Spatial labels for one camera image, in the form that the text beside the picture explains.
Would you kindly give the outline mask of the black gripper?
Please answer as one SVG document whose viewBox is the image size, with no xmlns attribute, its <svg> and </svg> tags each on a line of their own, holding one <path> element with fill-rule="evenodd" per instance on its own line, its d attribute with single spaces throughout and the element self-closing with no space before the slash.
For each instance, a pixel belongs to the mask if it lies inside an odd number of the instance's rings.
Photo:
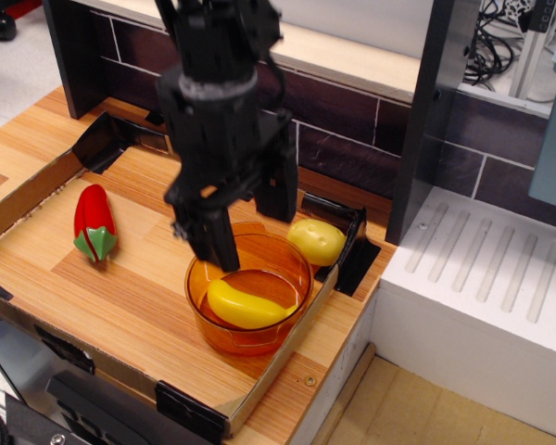
<svg viewBox="0 0 556 445">
<path fill-rule="evenodd" d="M 172 152 L 182 166 L 165 200 L 176 231 L 202 261 L 236 272 L 240 261 L 228 208 L 253 197 L 257 212 L 291 222 L 297 211 L 297 149 L 292 115 L 259 110 L 258 78 L 197 83 L 174 67 L 158 80 Z"/>
</svg>

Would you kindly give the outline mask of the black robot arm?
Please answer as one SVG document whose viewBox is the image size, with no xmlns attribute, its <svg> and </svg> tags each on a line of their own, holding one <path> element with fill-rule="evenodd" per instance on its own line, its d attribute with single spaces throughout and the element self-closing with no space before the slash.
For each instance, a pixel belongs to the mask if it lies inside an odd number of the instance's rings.
<svg viewBox="0 0 556 445">
<path fill-rule="evenodd" d="M 158 11 L 181 58 L 157 87 L 181 162 L 165 200 L 176 235 L 196 256 L 234 272 L 235 201 L 253 200 L 260 214 L 282 222 L 297 208 L 292 116 L 264 114 L 257 102 L 257 64 L 272 58 L 280 16 L 267 1 L 160 1 Z"/>
</svg>

